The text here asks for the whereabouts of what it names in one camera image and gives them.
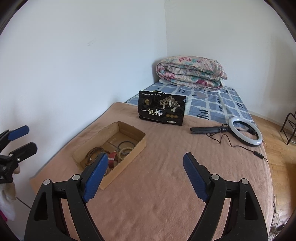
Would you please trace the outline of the left hand white glove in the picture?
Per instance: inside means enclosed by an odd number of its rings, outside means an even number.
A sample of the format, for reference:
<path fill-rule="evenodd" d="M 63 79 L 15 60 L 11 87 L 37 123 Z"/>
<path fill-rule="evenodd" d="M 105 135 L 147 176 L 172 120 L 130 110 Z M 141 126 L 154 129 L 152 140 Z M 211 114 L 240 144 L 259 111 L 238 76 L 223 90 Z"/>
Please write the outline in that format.
<path fill-rule="evenodd" d="M 15 220 L 16 212 L 14 208 L 16 201 L 16 187 L 14 182 L 1 184 L 1 212 L 11 221 Z"/>

